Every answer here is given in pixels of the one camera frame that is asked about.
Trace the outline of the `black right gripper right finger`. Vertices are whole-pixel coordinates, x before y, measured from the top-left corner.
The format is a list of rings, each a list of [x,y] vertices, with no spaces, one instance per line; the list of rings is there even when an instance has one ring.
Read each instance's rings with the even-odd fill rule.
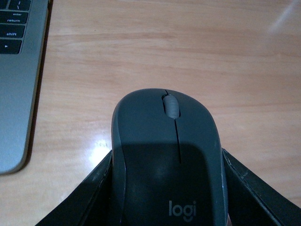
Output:
[[[222,150],[233,226],[299,226],[301,209]]]

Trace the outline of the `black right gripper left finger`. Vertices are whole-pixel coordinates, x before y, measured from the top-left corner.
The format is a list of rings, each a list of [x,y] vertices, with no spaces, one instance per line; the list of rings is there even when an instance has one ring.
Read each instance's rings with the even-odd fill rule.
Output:
[[[112,182],[112,152],[38,226],[105,226]]]

